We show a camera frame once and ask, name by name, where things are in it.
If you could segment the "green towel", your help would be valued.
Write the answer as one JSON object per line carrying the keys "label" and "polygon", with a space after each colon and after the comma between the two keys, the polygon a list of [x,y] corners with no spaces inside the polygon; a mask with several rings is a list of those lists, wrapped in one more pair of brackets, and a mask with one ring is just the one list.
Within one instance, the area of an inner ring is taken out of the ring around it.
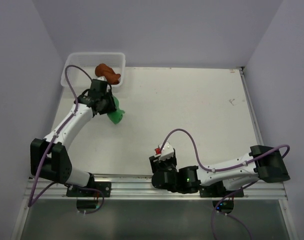
{"label": "green towel", "polygon": [[114,112],[108,113],[107,116],[113,124],[117,125],[122,120],[125,111],[119,108],[119,100],[115,96],[113,96],[113,100],[116,110]]}

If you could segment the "brown towel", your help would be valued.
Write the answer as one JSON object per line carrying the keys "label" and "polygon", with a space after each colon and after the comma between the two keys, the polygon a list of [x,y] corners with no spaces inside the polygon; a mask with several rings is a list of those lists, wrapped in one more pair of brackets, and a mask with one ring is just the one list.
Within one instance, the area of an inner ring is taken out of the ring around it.
{"label": "brown towel", "polygon": [[95,68],[95,75],[97,77],[105,77],[107,82],[111,85],[117,85],[120,83],[119,79],[121,75],[115,73],[114,70],[104,63],[99,64]]}

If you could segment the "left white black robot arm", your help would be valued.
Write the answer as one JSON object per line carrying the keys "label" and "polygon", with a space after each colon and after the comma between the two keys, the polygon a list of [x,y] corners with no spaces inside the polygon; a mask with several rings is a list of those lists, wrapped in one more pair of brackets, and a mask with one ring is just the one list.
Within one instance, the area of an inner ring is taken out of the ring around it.
{"label": "left white black robot arm", "polygon": [[118,113],[118,101],[106,78],[93,79],[90,88],[79,95],[64,120],[43,139],[34,139],[30,146],[31,174],[55,183],[78,186],[84,196],[96,189],[90,172],[73,167],[68,149],[80,130],[96,115],[109,118]]}

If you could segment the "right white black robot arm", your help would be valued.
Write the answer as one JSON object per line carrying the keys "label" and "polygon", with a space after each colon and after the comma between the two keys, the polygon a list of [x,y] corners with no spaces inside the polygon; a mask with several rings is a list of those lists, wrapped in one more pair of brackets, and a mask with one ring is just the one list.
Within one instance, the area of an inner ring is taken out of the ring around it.
{"label": "right white black robot arm", "polygon": [[200,193],[205,198],[218,198],[262,180],[279,183],[290,180],[279,147],[255,145],[245,155],[207,167],[192,165],[177,169],[175,149],[166,143],[165,153],[157,148],[149,157],[154,188],[172,193]]}

